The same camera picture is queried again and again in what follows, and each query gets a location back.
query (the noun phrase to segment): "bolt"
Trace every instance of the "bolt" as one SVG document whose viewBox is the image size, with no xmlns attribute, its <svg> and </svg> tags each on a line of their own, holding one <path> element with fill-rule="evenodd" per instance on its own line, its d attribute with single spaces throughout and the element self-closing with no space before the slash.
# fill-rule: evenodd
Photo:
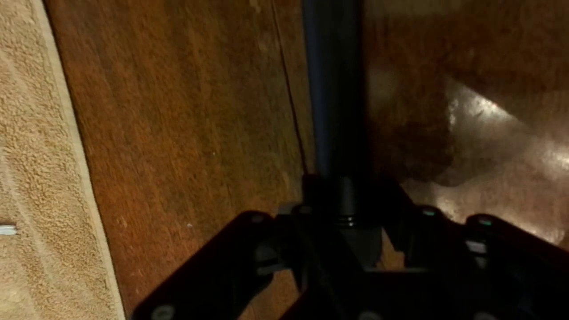
<svg viewBox="0 0 569 320">
<path fill-rule="evenodd" d="M 151 320 L 172 320 L 176 314 L 176 309 L 172 305 L 158 305 L 153 314 Z"/>
<path fill-rule="evenodd" d="M 433 214 L 435 214 L 435 211 L 433 211 L 433 209 L 423 209 L 423 214 L 426 214 L 426 216 L 433 216 Z"/>
<path fill-rule="evenodd" d="M 497 320 L 497 318 L 481 310 L 474 314 L 474 320 Z"/>
<path fill-rule="evenodd" d="M 489 216 L 480 216 L 480 218 L 478 218 L 478 223 L 481 223 L 481 225 L 492 225 L 494 222 L 492 222 L 492 218 L 489 218 Z"/>
<path fill-rule="evenodd" d="M 252 222 L 252 223 L 259 223 L 259 222 L 263 222 L 263 220 L 266 220 L 266 218 L 265 218 L 265 214 L 259 214 L 259 213 L 256 213 L 256 214 L 250 216 L 250 222 Z"/>
<path fill-rule="evenodd" d="M 313 207 L 311 207 L 311 206 L 300 206 L 300 207 L 298 207 L 298 213 L 309 214 L 309 213 L 313 213 Z"/>
<path fill-rule="evenodd" d="M 380 314 L 377 314 L 375 310 L 361 310 L 359 312 L 359 320 L 380 320 Z"/>
</svg>

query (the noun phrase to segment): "black metal stand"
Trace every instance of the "black metal stand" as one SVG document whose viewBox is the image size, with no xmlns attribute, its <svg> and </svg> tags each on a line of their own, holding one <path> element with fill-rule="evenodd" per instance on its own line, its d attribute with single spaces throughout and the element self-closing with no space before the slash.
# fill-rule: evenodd
<svg viewBox="0 0 569 320">
<path fill-rule="evenodd" d="M 496 218 L 464 225 L 369 177 L 357 0 L 304 0 L 316 172 L 275 218 L 245 211 L 135 310 L 137 320 L 238 318 L 272 273 L 293 270 L 282 318 L 569 318 L 567 252 Z M 380 229 L 407 271 L 371 270 Z"/>
</svg>

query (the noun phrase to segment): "vertical rod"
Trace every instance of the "vertical rod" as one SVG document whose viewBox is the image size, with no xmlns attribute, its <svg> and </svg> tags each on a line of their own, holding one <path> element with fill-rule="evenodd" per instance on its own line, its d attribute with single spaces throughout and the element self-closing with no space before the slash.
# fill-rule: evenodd
<svg viewBox="0 0 569 320">
<path fill-rule="evenodd" d="M 366 177 L 361 0 L 304 0 L 316 174 Z"/>
</svg>

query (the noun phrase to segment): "beige carpet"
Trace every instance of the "beige carpet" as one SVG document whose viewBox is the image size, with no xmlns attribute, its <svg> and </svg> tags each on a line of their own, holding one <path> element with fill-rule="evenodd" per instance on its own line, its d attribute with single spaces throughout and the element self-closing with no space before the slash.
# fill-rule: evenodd
<svg viewBox="0 0 569 320">
<path fill-rule="evenodd" d="M 124 318 L 41 0 L 0 0 L 0 318 Z"/>
</svg>

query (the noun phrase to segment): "wood grain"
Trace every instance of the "wood grain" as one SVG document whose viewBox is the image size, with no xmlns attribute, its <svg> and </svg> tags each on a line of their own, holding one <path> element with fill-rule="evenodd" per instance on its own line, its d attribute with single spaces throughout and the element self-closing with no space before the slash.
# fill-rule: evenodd
<svg viewBox="0 0 569 320">
<path fill-rule="evenodd" d="M 48 0 L 48 10 L 128 312 L 238 211 L 298 198 L 270 1 Z"/>
</svg>

